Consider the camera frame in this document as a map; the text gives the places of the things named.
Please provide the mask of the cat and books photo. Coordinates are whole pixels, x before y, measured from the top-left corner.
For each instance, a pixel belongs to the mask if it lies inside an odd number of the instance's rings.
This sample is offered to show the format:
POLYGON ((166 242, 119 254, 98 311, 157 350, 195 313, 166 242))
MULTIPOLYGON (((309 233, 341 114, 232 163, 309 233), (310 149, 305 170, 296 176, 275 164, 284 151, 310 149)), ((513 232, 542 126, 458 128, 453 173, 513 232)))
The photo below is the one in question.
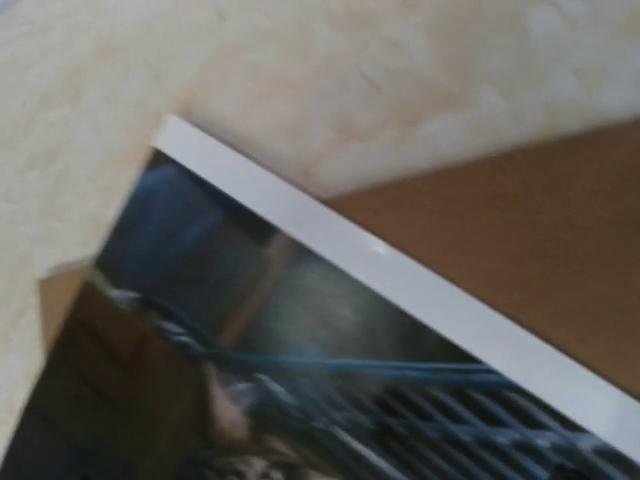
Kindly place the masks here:
POLYGON ((639 403, 183 119, 48 343, 5 479, 635 479, 639 403))

